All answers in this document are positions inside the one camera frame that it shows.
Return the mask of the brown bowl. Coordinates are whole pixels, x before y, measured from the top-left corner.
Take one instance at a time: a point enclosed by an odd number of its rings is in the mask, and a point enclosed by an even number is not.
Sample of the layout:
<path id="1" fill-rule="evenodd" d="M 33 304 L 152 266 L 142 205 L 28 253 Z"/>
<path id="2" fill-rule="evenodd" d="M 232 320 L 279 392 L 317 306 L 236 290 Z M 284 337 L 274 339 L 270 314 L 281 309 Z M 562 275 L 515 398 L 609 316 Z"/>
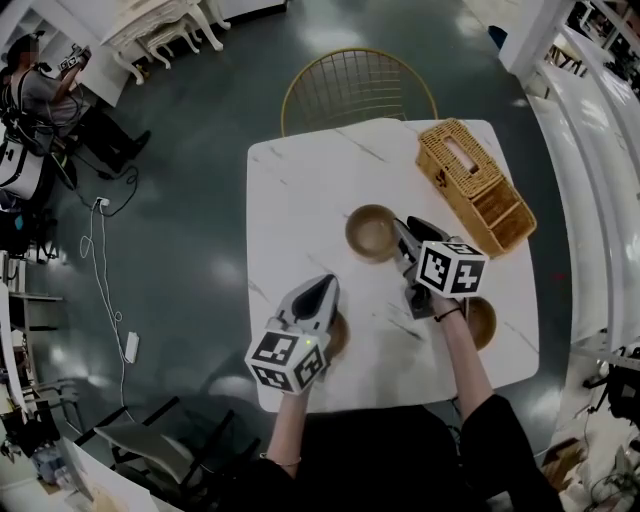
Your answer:
<path id="1" fill-rule="evenodd" d="M 354 255 L 369 264 L 391 259 L 397 244 L 394 220 L 395 214 L 379 204 L 354 210 L 345 223 L 346 242 Z"/>
<path id="2" fill-rule="evenodd" d="M 330 340 L 325 349 L 325 356 L 329 362 L 332 362 L 345 349 L 350 336 L 348 323 L 339 310 L 335 311 L 329 327 L 329 335 Z"/>
<path id="3" fill-rule="evenodd" d="M 482 297 L 466 301 L 466 320 L 477 351 L 485 349 L 496 333 L 497 316 L 493 306 Z"/>

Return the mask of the person's black top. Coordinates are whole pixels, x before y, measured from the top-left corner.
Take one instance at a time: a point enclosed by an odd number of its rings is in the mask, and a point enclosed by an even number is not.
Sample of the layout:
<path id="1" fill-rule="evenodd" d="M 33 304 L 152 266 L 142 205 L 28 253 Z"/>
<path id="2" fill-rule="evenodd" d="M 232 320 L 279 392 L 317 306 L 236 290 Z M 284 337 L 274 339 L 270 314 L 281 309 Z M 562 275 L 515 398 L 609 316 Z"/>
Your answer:
<path id="1" fill-rule="evenodd" d="M 252 462 L 221 500 L 225 512 L 564 512 L 509 402 L 491 396 L 458 439 L 422 406 L 310 417 L 296 476 Z"/>

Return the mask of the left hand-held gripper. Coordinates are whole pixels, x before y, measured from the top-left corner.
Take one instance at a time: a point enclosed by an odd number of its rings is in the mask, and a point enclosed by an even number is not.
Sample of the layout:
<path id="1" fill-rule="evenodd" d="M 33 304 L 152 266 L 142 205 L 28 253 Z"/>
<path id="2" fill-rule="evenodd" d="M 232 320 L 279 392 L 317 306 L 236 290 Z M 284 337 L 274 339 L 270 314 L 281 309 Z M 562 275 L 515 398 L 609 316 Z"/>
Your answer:
<path id="1" fill-rule="evenodd" d="M 276 318 L 251 326 L 244 361 L 259 386 L 300 395 L 324 376 L 339 293 L 336 275 L 317 276 L 283 298 Z"/>

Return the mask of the white vanity stool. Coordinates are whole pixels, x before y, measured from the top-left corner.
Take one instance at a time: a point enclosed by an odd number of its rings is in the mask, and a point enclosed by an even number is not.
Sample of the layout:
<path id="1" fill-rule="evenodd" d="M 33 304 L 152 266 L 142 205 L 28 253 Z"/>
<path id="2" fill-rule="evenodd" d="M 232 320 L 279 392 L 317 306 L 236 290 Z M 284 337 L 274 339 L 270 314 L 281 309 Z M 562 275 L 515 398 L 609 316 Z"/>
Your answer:
<path id="1" fill-rule="evenodd" d="M 200 53 L 200 49 L 195 45 L 195 42 L 201 43 L 202 40 L 196 35 L 194 23 L 187 17 L 182 17 L 178 21 L 158 27 L 149 35 L 144 36 L 142 42 L 146 50 L 155 59 L 161 61 L 167 70 L 170 70 L 170 61 L 159 53 L 159 49 L 164 48 L 169 56 L 173 57 L 174 54 L 169 48 L 169 44 L 179 38 L 184 39 L 195 54 Z"/>

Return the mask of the black office chair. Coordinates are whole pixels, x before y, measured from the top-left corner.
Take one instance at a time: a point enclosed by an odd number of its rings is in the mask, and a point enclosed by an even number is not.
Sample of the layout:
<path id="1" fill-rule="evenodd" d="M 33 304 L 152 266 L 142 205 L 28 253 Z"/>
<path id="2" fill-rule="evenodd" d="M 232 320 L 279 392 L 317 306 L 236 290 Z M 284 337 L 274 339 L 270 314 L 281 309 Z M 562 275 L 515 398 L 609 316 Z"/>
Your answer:
<path id="1" fill-rule="evenodd" d="M 614 418 L 627 419 L 640 429 L 640 369 L 628 368 L 610 363 L 608 374 L 595 380 L 585 379 L 582 387 L 588 390 L 604 387 L 604 391 L 595 406 L 587 409 L 588 414 L 596 413 L 605 400 Z"/>
<path id="2" fill-rule="evenodd" d="M 50 208 L 30 205 L 0 190 L 0 250 L 10 256 L 22 257 L 34 247 L 37 263 L 45 263 L 40 252 L 47 261 L 57 259 L 59 250 L 55 243 L 46 248 L 49 232 L 57 224 Z"/>

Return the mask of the white tiered counter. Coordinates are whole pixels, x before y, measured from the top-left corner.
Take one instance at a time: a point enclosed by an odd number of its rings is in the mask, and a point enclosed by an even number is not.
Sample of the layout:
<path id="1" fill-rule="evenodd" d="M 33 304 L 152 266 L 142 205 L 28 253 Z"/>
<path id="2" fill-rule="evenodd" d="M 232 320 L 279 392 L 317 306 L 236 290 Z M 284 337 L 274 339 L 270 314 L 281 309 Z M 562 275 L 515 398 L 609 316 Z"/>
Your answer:
<path id="1" fill-rule="evenodd" d="M 640 368 L 640 98 L 605 43 L 569 25 L 584 5 L 640 40 L 604 0 L 515 0 L 500 60 L 524 89 L 551 157 L 572 272 L 571 350 Z"/>

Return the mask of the white vanity desk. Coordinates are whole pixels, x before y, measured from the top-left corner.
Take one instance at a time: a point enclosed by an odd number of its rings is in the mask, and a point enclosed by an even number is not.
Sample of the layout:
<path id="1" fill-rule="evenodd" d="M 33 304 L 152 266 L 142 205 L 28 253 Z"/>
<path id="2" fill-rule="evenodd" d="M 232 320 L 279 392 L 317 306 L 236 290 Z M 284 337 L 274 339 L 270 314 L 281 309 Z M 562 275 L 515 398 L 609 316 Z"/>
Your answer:
<path id="1" fill-rule="evenodd" d="M 187 22 L 195 23 L 195 29 L 203 32 L 215 51 L 221 52 L 224 45 L 214 35 L 211 24 L 200 6 L 202 2 L 209 7 L 214 20 L 224 30 L 229 30 L 230 24 L 221 17 L 217 0 L 135 0 L 116 17 L 101 45 L 111 51 L 121 68 L 135 77 L 137 85 L 142 85 L 145 79 L 137 67 L 125 58 L 125 51 L 135 43 L 150 62 L 157 58 L 169 64 L 156 50 L 149 49 L 143 39 L 158 28 L 180 22 L 184 17 L 187 17 Z"/>

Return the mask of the woven wicker basket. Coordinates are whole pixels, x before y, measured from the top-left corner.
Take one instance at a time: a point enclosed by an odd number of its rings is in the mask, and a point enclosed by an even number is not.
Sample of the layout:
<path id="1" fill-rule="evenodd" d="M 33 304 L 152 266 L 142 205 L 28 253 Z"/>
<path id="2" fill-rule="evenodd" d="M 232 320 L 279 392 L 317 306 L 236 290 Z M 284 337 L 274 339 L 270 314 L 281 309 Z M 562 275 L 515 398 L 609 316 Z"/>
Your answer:
<path id="1" fill-rule="evenodd" d="M 535 231 L 526 202 L 461 121 L 446 119 L 421 132 L 418 142 L 417 166 L 490 258 L 513 251 Z"/>

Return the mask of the person's right forearm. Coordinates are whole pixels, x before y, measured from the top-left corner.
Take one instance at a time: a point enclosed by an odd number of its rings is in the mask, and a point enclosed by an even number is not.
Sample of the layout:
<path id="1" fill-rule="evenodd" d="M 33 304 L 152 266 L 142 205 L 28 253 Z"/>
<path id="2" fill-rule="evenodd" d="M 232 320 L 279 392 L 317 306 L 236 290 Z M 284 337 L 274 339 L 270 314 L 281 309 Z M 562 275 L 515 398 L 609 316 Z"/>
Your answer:
<path id="1" fill-rule="evenodd" d="M 437 294 L 432 296 L 431 304 L 435 316 L 460 306 L 455 300 L 443 298 Z M 495 399 L 494 390 L 478 355 L 464 315 L 462 313 L 451 314 L 439 324 L 448 347 L 463 428 L 466 428 L 471 416 L 485 402 L 507 403 L 507 401 L 502 397 Z"/>

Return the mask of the white cooler box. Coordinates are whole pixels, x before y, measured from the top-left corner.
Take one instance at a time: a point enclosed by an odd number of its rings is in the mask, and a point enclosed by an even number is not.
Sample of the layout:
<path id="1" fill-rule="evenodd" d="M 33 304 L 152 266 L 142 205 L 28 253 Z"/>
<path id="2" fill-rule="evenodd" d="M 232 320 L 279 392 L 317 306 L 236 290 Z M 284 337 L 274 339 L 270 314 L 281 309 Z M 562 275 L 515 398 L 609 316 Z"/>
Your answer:
<path id="1" fill-rule="evenodd" d="M 0 190 L 31 200 L 41 180 L 43 163 L 43 157 L 22 144 L 5 140 L 0 145 Z"/>

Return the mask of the person's left forearm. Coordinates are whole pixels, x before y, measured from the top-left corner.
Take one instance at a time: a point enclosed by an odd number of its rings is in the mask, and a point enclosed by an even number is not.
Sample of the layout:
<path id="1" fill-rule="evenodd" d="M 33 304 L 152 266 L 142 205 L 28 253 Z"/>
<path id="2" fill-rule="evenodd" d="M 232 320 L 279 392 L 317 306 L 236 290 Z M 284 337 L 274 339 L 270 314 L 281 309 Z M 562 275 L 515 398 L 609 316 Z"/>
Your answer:
<path id="1" fill-rule="evenodd" d="M 310 388 L 299 395 L 284 394 L 271 439 L 264 457 L 291 477 L 301 462 L 301 445 L 305 428 Z"/>

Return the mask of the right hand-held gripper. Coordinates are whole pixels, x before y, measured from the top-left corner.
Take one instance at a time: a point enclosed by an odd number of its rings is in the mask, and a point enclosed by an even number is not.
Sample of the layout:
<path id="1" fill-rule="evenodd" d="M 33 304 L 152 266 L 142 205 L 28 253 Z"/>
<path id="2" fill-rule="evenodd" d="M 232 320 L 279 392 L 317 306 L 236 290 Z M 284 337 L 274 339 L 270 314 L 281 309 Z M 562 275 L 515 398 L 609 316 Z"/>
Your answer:
<path id="1" fill-rule="evenodd" d="M 414 319 L 435 315 L 431 297 L 464 300 L 479 295 L 488 256 L 473 246 L 447 242 L 450 235 L 415 216 L 393 220 L 394 261 L 406 280 L 405 298 Z"/>

